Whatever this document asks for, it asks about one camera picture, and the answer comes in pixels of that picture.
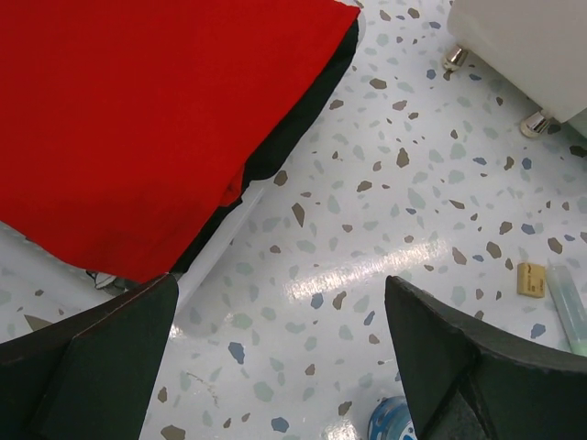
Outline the round beige drawer organizer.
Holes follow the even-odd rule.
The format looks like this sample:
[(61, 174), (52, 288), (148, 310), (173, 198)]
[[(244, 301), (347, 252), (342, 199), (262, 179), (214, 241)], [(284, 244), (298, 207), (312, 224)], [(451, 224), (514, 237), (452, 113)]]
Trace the round beige drawer organizer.
[(520, 124), (528, 138), (551, 120), (586, 134), (586, 3), (582, 0), (458, 0), (447, 29), (448, 72), (476, 54), (539, 106)]

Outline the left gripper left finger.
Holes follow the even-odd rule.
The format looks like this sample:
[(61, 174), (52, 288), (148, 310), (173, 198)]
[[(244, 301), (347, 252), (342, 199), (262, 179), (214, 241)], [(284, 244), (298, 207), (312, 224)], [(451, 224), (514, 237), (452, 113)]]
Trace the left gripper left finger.
[(2, 344), (2, 438), (137, 439), (177, 302), (165, 274)]

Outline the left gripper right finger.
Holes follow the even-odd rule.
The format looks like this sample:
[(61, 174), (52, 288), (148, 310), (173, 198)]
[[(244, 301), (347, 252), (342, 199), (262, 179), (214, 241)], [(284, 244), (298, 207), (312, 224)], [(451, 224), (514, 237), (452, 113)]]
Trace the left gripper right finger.
[(585, 438), (585, 357), (512, 335), (397, 276), (384, 304), (418, 438)]

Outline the green highlighter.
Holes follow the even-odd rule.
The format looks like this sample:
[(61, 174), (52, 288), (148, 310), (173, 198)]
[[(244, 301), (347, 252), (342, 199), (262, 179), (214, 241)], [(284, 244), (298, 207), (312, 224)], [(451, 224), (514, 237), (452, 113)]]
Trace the green highlighter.
[(546, 280), (570, 352), (585, 357), (586, 311), (570, 271), (565, 266), (549, 265), (546, 269)]

